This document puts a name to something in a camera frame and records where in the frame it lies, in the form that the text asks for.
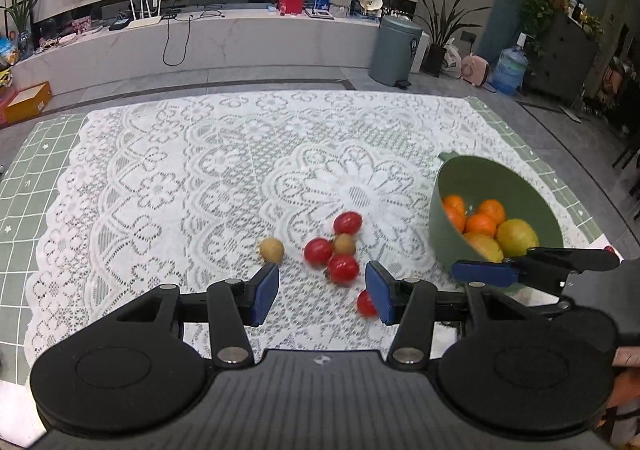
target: cardboard box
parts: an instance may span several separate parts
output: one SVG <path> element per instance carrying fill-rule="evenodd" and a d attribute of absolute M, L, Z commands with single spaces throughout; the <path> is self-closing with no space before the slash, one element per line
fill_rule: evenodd
<path fill-rule="evenodd" d="M 5 107 L 4 116 L 9 123 L 21 122 L 40 114 L 51 99 L 49 82 L 20 91 Z"/>

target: gray trash can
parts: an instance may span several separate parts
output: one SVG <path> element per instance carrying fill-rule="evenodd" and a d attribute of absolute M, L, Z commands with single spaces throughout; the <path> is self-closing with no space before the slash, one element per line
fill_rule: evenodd
<path fill-rule="evenodd" d="M 417 24 L 394 16 L 384 16 L 378 30 L 369 76 L 389 86 L 407 81 L 421 36 L 422 28 Z"/>

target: lemon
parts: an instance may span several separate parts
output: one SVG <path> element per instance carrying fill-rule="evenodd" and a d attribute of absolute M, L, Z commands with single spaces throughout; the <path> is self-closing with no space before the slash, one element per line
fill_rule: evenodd
<path fill-rule="evenodd" d="M 500 262 L 503 260 L 504 255 L 502 254 L 500 246 L 491 237 L 475 232 L 466 233 L 463 237 L 465 237 L 466 242 L 468 242 L 476 252 L 484 256 L 486 260 L 491 262 Z"/>
<path fill-rule="evenodd" d="M 505 256 L 522 256 L 529 248 L 540 245 L 533 228 L 522 219 L 509 219 L 498 226 L 495 234 Z"/>

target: gray cabinet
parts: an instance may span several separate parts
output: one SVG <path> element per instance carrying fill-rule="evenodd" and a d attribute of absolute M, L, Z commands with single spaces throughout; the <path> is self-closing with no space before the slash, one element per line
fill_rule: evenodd
<path fill-rule="evenodd" d="M 544 41 L 544 56 L 529 58 L 524 85 L 568 102 L 575 100 L 598 53 L 598 43 L 564 13 L 556 14 Z"/>

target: power cable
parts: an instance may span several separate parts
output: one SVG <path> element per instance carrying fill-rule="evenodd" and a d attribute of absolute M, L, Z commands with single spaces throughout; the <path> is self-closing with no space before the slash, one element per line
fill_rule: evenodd
<path fill-rule="evenodd" d="M 196 18 L 193 17 L 192 14 L 189 15 L 189 18 L 187 20 L 183 19 L 183 18 L 178 18 L 177 14 L 173 13 L 173 14 L 168 14 L 165 15 L 163 18 L 166 19 L 166 42 L 164 43 L 164 51 L 162 52 L 162 62 L 164 63 L 164 65 L 169 66 L 169 67 L 178 67 L 178 65 L 181 65 L 185 58 L 187 58 L 187 46 L 189 45 L 189 38 L 191 36 L 191 21 L 192 20 L 200 20 L 201 18 L 209 18 L 209 17 L 221 17 L 224 18 L 225 16 L 222 14 L 222 11 L 220 11 L 222 9 L 222 6 L 218 5 L 218 4 L 207 4 L 204 7 L 204 11 L 197 16 Z M 177 64 L 169 64 L 169 62 L 166 61 L 166 48 L 169 45 L 169 38 L 171 37 L 171 21 L 172 20 L 176 20 L 177 22 L 186 22 L 187 23 L 187 40 L 185 40 L 184 42 L 184 51 L 182 52 L 182 60 L 180 60 Z"/>

